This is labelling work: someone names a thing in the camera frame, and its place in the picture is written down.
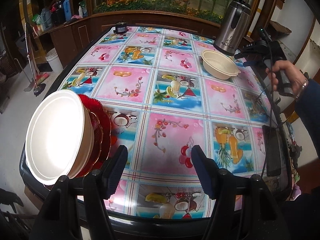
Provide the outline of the person right hand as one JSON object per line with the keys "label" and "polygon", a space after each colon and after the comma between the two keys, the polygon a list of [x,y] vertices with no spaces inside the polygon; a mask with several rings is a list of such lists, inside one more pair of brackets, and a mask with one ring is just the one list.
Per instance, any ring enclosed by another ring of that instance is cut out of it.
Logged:
{"label": "person right hand", "polygon": [[308,85],[307,78],[290,61],[279,60],[266,68],[271,90],[296,98]]}

